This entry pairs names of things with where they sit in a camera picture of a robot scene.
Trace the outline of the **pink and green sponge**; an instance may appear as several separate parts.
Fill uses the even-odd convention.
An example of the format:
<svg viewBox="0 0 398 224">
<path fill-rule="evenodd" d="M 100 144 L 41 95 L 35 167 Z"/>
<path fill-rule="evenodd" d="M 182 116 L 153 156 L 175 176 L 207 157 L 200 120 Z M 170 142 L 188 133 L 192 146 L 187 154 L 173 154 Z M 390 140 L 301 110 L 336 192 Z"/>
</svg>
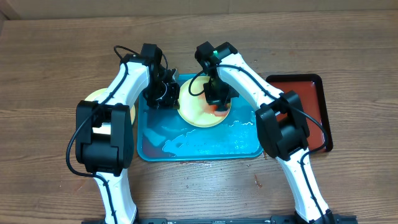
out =
<svg viewBox="0 0 398 224">
<path fill-rule="evenodd" d="M 227 116 L 230 109 L 231 109 L 231 104 L 227 103 L 223 106 L 221 105 L 211 105 L 212 113 L 215 116 Z"/>
</svg>

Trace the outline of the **yellow-green plate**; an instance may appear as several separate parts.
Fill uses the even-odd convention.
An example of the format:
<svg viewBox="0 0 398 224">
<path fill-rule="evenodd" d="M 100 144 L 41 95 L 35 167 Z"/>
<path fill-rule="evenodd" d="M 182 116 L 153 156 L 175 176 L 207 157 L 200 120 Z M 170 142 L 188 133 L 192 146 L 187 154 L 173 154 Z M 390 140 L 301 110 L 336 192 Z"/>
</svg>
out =
<svg viewBox="0 0 398 224">
<path fill-rule="evenodd" d="M 189 124 L 200 128 L 209 128 L 221 123 L 229 114 L 231 103 L 226 104 L 226 111 L 217 111 L 216 105 L 209 105 L 206 102 L 205 94 L 192 96 L 188 87 L 192 79 L 187 80 L 180 87 L 178 102 L 179 115 Z"/>
<path fill-rule="evenodd" d="M 85 101 L 94 101 L 98 96 L 102 95 L 106 91 L 106 88 L 102 88 L 99 90 L 96 90 L 92 93 L 90 93 L 86 98 Z M 135 117 L 136 117 L 136 108 L 133 105 L 130 109 L 130 115 L 131 115 L 131 123 L 134 123 Z"/>
</svg>

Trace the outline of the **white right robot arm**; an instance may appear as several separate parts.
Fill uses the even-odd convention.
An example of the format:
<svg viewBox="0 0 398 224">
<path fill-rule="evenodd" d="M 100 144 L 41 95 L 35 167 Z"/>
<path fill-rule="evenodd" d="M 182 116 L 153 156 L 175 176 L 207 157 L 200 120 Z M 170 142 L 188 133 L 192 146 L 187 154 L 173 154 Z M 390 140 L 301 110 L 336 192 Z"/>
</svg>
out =
<svg viewBox="0 0 398 224">
<path fill-rule="evenodd" d="M 195 59 L 209 76 L 202 94 L 218 111 L 226 110 L 232 98 L 242 96 L 255 111 L 257 138 L 268 156 L 282 167 L 294 196 L 297 223 L 334 223 L 310 164 L 308 147 L 311 121 L 323 126 L 303 110 L 294 91 L 287 93 L 267 83 L 244 61 L 229 42 L 218 47 L 199 45 Z"/>
</svg>

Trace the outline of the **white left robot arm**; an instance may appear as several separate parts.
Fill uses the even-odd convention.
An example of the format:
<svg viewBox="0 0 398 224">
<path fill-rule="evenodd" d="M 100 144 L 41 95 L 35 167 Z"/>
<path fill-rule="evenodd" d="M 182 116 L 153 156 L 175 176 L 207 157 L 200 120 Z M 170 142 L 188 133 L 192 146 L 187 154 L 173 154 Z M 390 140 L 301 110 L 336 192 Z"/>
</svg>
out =
<svg viewBox="0 0 398 224">
<path fill-rule="evenodd" d="M 73 174 L 98 184 L 106 212 L 102 223 L 138 223 L 127 174 L 134 154 L 131 110 L 140 96 L 154 110 L 176 110 L 180 87 L 177 71 L 162 66 L 166 57 L 155 44 L 144 44 L 139 53 L 128 49 L 119 59 L 119 72 L 105 92 L 77 105 L 65 160 Z"/>
</svg>

